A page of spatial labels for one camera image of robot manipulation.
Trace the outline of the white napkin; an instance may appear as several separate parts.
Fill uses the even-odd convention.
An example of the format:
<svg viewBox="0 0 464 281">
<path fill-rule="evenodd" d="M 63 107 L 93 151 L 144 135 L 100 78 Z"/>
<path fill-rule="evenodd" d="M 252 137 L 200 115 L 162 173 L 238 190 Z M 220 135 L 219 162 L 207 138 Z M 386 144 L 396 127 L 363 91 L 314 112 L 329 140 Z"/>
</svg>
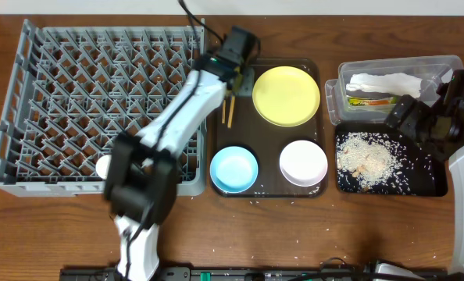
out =
<svg viewBox="0 0 464 281">
<path fill-rule="evenodd" d="M 395 96 L 411 95 L 419 98 L 422 80 L 405 73 L 386 75 L 371 75 L 368 73 L 354 74 L 346 84 L 347 91 L 363 91 L 392 94 Z"/>
</svg>

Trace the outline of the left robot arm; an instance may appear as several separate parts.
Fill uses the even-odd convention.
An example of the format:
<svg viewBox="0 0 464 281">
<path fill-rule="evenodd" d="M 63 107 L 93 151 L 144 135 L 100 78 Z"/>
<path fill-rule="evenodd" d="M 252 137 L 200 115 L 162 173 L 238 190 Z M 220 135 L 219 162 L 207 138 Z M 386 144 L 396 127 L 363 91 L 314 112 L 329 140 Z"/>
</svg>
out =
<svg viewBox="0 0 464 281">
<path fill-rule="evenodd" d="M 159 227 L 176 198 L 183 149 L 207 116 L 242 86 L 252 52 L 251 32 L 232 27 L 215 50 L 200 55 L 166 108 L 136 134 L 119 133 L 96 164 L 120 235 L 117 280 L 151 280 L 159 268 Z"/>
</svg>

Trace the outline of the wooden chopstick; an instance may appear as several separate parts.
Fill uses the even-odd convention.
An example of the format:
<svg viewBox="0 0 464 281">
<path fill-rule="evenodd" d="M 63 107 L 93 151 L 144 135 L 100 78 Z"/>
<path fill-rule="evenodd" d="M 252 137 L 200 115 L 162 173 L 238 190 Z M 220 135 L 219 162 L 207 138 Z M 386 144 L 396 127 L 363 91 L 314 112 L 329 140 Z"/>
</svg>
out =
<svg viewBox="0 0 464 281">
<path fill-rule="evenodd" d="M 234 117 L 234 106 L 235 106 L 236 97 L 234 95 L 230 96 L 230 107 L 227 119 L 227 128 L 230 129 L 232 127 L 233 117 Z"/>
<path fill-rule="evenodd" d="M 227 101 L 223 100 L 222 103 L 222 118 L 221 118 L 221 123 L 225 124 L 226 122 L 226 110 L 227 110 Z"/>
</svg>

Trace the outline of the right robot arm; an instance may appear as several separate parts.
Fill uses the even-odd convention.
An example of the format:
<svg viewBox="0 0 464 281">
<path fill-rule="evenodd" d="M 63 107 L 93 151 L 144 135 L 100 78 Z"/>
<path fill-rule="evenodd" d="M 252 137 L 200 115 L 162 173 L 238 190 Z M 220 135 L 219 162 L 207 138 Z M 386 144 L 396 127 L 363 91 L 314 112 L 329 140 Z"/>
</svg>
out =
<svg viewBox="0 0 464 281">
<path fill-rule="evenodd" d="M 448 163 L 455 193 L 455 245 L 448 271 L 464 274 L 464 69 L 456 70 L 437 93 L 432 106 L 403 96 L 384 123 Z"/>
</svg>

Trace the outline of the light blue bowl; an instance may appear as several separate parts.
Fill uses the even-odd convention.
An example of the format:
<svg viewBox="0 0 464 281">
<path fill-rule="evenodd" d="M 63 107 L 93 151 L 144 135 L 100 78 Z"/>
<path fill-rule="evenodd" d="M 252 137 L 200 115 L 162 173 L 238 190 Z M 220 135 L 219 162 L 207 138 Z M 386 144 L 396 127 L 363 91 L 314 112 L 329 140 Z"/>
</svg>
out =
<svg viewBox="0 0 464 281">
<path fill-rule="evenodd" d="M 214 186 L 222 192 L 239 194 L 255 183 L 259 164 L 248 149 L 229 146 L 212 157 L 209 175 Z"/>
</svg>

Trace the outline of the clear plastic bin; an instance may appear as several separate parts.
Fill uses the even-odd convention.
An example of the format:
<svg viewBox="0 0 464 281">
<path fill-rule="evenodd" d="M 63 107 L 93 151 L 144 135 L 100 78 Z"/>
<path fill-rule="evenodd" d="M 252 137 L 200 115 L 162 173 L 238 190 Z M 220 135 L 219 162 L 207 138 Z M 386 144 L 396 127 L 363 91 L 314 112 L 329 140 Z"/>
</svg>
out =
<svg viewBox="0 0 464 281">
<path fill-rule="evenodd" d="M 382 123 L 397 102 L 393 105 L 351 106 L 347 98 L 380 99 L 396 97 L 399 99 L 402 97 L 377 92 L 347 91 L 345 86 L 350 82 L 354 74 L 386 75 L 405 73 L 418 77 L 422 80 L 421 95 L 416 99 L 431 106 L 439 98 L 437 88 L 442 83 L 447 83 L 456 70 L 463 68 L 462 60 L 456 55 L 344 62 L 339 66 L 338 78 L 328 80 L 325 85 L 330 121 L 334 125 L 344 122 Z"/>
</svg>

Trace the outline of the grey dishwasher rack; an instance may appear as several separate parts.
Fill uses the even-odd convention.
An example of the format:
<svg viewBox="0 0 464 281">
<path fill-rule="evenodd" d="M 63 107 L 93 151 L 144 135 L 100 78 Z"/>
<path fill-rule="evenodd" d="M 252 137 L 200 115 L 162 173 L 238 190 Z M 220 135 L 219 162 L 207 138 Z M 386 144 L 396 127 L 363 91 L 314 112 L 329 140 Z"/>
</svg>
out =
<svg viewBox="0 0 464 281">
<path fill-rule="evenodd" d="M 43 27 L 25 20 L 0 119 L 0 189 L 100 194 L 96 162 L 154 120 L 206 46 L 201 27 Z"/>
</svg>

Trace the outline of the white pink bowl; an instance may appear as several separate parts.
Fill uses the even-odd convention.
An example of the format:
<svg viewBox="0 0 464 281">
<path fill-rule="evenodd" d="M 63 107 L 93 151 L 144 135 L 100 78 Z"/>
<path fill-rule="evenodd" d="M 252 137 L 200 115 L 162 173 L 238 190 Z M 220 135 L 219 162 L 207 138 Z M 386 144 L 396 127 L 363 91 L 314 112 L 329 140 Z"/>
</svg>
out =
<svg viewBox="0 0 464 281">
<path fill-rule="evenodd" d="M 328 161 L 323 149 L 308 140 L 296 140 L 280 153 L 279 167 L 284 178 L 299 187 L 320 183 L 327 174 Z"/>
</svg>

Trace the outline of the green yellow sauce packet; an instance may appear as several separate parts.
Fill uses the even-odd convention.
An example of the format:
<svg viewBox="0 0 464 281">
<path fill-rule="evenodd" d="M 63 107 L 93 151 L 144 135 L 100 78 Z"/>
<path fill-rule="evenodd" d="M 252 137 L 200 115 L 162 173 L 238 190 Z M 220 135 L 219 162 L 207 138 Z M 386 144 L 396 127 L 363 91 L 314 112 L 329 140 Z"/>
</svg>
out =
<svg viewBox="0 0 464 281">
<path fill-rule="evenodd" d="M 397 102 L 398 99 L 396 97 L 380 99 L 348 97 L 347 100 L 351 106 L 380 106 L 393 105 Z"/>
</svg>

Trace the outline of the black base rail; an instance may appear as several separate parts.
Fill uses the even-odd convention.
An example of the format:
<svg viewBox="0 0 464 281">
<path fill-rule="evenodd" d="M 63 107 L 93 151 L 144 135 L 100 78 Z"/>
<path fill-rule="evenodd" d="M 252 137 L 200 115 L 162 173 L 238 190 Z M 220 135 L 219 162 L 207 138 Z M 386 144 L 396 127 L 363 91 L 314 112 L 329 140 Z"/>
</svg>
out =
<svg viewBox="0 0 464 281">
<path fill-rule="evenodd" d="M 158 269 L 152 280 L 162 281 L 282 281 L 299 276 L 318 273 L 357 273 L 350 268 L 325 268 L 322 270 L 260 270 L 260 269 L 190 269 L 187 267 L 167 267 Z M 122 277 L 115 268 L 61 269 L 59 281 L 114 281 Z"/>
</svg>

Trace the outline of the yellow plate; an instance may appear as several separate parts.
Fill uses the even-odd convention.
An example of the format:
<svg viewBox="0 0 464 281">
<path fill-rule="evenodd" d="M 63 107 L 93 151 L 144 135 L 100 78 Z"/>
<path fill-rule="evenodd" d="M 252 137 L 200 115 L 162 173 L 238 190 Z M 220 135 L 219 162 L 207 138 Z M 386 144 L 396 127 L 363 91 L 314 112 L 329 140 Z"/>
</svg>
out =
<svg viewBox="0 0 464 281">
<path fill-rule="evenodd" d="M 293 127 L 306 123 L 317 113 L 320 91 L 307 72 L 278 66 L 256 80 L 252 101 L 258 114 L 269 123 Z"/>
</svg>

